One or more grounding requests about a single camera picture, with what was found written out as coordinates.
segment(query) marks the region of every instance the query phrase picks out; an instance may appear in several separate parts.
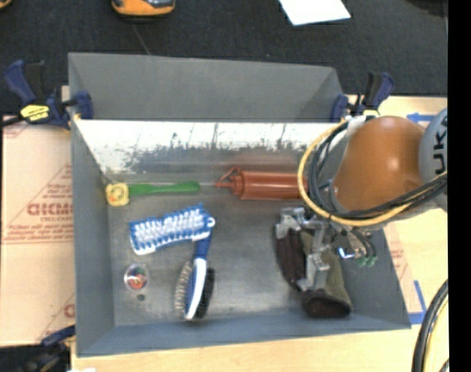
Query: green toothbrush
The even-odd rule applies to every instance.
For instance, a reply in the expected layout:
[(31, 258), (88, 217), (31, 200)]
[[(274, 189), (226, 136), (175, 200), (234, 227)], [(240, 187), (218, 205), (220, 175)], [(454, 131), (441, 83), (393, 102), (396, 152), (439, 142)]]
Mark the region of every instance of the green toothbrush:
[(114, 207), (129, 203), (132, 196), (154, 195), (164, 193), (197, 193), (201, 186), (196, 181), (185, 181), (176, 184), (155, 185), (149, 183), (113, 183), (106, 186), (106, 200)]

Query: black carpet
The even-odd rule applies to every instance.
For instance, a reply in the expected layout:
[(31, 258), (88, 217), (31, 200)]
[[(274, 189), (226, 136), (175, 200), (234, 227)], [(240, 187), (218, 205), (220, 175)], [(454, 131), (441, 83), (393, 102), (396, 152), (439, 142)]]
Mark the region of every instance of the black carpet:
[[(134, 24), (108, 0), (15, 0), (0, 12), (0, 118), (19, 109), (2, 77), (11, 62), (44, 60), (51, 90), (67, 83), (75, 51), (325, 65), (348, 94), (364, 91), (369, 71), (386, 71), (395, 94), (447, 95), (448, 1), (342, 1), (351, 19), (293, 27), (277, 0), (177, 0), (167, 17)], [(0, 370), (32, 351), (0, 350)]]

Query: white card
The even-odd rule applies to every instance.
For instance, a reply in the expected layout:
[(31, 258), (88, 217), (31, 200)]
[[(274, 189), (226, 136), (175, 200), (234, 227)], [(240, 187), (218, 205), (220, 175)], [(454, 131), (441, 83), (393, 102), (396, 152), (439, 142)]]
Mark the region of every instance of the white card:
[(349, 19), (341, 0), (279, 0), (293, 25)]

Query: red squeeze bottle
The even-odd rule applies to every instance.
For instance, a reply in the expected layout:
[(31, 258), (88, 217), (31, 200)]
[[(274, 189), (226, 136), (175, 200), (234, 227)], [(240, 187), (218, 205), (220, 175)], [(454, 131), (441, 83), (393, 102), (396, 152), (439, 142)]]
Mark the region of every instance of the red squeeze bottle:
[[(303, 178), (304, 188), (308, 184)], [(297, 174), (263, 172), (231, 168), (215, 183), (216, 188), (229, 188), (241, 200), (291, 200), (301, 198)]]

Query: blue scrub brush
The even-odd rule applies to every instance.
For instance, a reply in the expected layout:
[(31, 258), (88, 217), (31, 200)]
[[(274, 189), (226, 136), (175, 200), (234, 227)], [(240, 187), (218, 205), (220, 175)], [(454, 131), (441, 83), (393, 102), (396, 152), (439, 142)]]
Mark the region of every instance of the blue scrub brush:
[(215, 219), (202, 204), (171, 212), (161, 218), (146, 218), (129, 223), (130, 242), (138, 255), (160, 248), (192, 241), (194, 254), (180, 272), (175, 288), (175, 308), (191, 321), (205, 316), (213, 292), (215, 271), (208, 268), (206, 257)]
[(135, 253), (145, 255), (166, 246), (206, 239), (211, 235), (213, 226), (215, 219), (199, 204), (161, 218), (130, 222), (130, 242)]

